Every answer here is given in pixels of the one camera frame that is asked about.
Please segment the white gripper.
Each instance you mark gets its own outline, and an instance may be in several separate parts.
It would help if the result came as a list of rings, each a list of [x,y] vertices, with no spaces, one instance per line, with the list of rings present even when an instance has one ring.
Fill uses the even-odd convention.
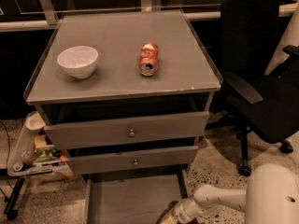
[[[179,224],[188,224],[193,221],[196,217],[200,216],[201,203],[193,198],[188,197],[179,201],[171,214],[166,214],[160,224],[175,224],[175,221]]]

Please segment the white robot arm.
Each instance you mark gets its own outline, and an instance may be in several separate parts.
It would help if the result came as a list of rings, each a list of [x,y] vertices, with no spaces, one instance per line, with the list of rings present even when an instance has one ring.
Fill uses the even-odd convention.
[[[267,163],[254,170],[245,189],[200,185],[179,201],[159,224],[188,224],[217,213],[222,206],[245,214],[244,224],[299,224],[299,178],[289,169]]]

